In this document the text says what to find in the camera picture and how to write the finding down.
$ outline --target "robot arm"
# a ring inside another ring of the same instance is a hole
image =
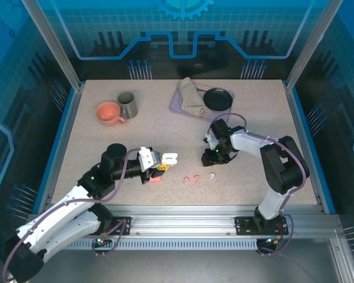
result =
[[[77,182],[64,198],[33,221],[1,235],[0,259],[6,262],[9,253],[28,231],[32,233],[15,251],[9,263],[9,271],[18,282],[24,282],[37,274],[44,263],[72,242],[89,234],[106,233],[113,226],[113,215],[100,200],[114,191],[115,181],[140,176],[142,184],[153,177],[159,177],[165,170],[177,163],[176,153],[163,156],[153,149],[141,147],[135,160],[128,160],[122,144],[112,144],[101,156],[101,162],[93,166]],[[34,224],[40,221],[36,229]]]
[[[212,123],[211,129],[214,136],[207,134],[204,139],[210,146],[210,149],[206,149],[202,155],[204,166],[226,164],[235,157],[230,157],[230,154],[240,150],[262,159],[265,176],[270,187],[264,200],[255,209],[254,222],[260,233],[267,233],[269,226],[274,227],[275,221],[273,220],[278,218],[281,205],[290,191],[302,183],[303,176],[300,168],[291,156],[278,145],[267,139],[261,139],[241,126],[232,129],[223,119],[219,119]],[[278,139],[278,141],[298,158],[304,167],[306,177],[308,177],[307,164],[295,141],[289,136]]]

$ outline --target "orange mug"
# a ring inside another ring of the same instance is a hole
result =
[[[105,126],[123,124],[125,119],[120,116],[120,107],[115,102],[104,102],[96,110],[98,120]]]

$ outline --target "purple tray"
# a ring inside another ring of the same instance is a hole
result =
[[[205,87],[207,89],[210,88],[214,88],[210,85],[204,85],[204,84],[195,84],[198,87]],[[227,90],[230,95],[232,96],[232,99],[234,98],[234,93],[231,90]],[[206,93],[206,91],[204,90],[198,90],[198,94],[203,98],[203,95]],[[197,117],[197,116],[193,116],[190,115],[189,113],[183,111],[183,109],[181,108],[181,104],[182,104],[182,99],[181,99],[181,95],[178,91],[178,88],[176,89],[176,92],[174,93],[173,97],[172,97],[172,101],[171,104],[169,105],[169,109],[172,112],[178,113],[178,114],[183,114],[183,115],[187,115],[190,117],[194,117],[194,118],[198,118],[198,119],[203,119],[203,120],[208,120],[208,121],[213,121],[214,118],[216,118],[216,116],[223,114],[223,113],[229,113],[231,112],[231,108],[232,106],[225,110],[225,111],[213,111],[210,115],[206,115],[206,116],[202,116],[202,117]],[[224,116],[222,117],[224,121],[228,121],[229,116]]]

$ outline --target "small white object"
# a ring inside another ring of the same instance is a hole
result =
[[[164,153],[161,157],[161,163],[172,167],[177,164],[177,157],[177,153]]]

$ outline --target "aluminum frame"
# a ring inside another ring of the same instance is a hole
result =
[[[343,236],[330,238],[330,244],[342,282],[354,283],[354,258],[346,238]]]
[[[65,249],[78,251],[91,251],[94,239],[80,239]],[[97,251],[110,250],[115,241],[105,244]],[[256,239],[186,239],[186,238],[123,238],[116,250],[123,251],[255,251]]]
[[[57,184],[61,164],[63,162],[64,153],[67,149],[68,140],[72,131],[73,123],[75,121],[78,105],[80,103],[81,95],[83,94],[85,84],[81,84],[80,89],[73,93],[70,108],[68,109],[67,118],[65,119],[64,127],[60,136],[60,142],[55,152],[54,161],[51,165],[50,174],[47,179],[44,194],[42,195],[41,204],[38,209],[38,214],[45,211],[49,206]]]
[[[301,117],[299,115],[299,110],[298,110],[296,100],[294,98],[292,90],[285,88],[285,91],[286,91],[287,101],[290,106],[291,115],[294,120],[296,132],[297,132],[299,142],[301,145],[301,150],[303,152],[303,156],[306,159],[306,163],[307,163],[308,167],[311,169],[310,170],[310,179],[312,182],[313,190],[315,193],[317,193],[319,195],[319,203],[323,206],[324,212],[329,213],[328,203],[325,198],[323,186],[320,181],[320,177],[317,172],[317,167],[316,167],[316,164],[313,159],[312,150],[310,148],[308,138],[306,136],[306,132],[304,131],[303,121],[301,120]]]
[[[26,7],[26,10],[28,11],[30,17],[34,21],[38,30],[40,31],[47,46],[51,50],[55,59],[57,60],[63,73],[67,77],[67,80],[70,82],[71,86],[78,91],[80,89],[80,80],[77,77],[77,74],[70,60],[68,59],[67,54],[64,52],[63,47],[61,46],[57,35],[55,34],[53,28],[51,27],[38,1],[37,0],[21,0],[21,1]]]
[[[255,206],[127,206],[108,205],[115,216],[132,217],[126,238],[267,239],[271,236],[237,236],[234,219],[253,216]],[[338,215],[325,215],[319,205],[286,206],[294,219],[295,238],[332,238],[341,230]]]
[[[288,90],[292,90],[295,86],[295,83],[299,79],[313,52],[322,40],[324,33],[328,29],[332,19],[335,17],[338,9],[340,8],[342,1],[343,0],[328,0],[328,4],[325,6],[319,20],[311,32],[311,35],[303,47],[303,50],[299,54],[299,57],[296,60],[295,65],[289,74],[289,77],[287,78]]]

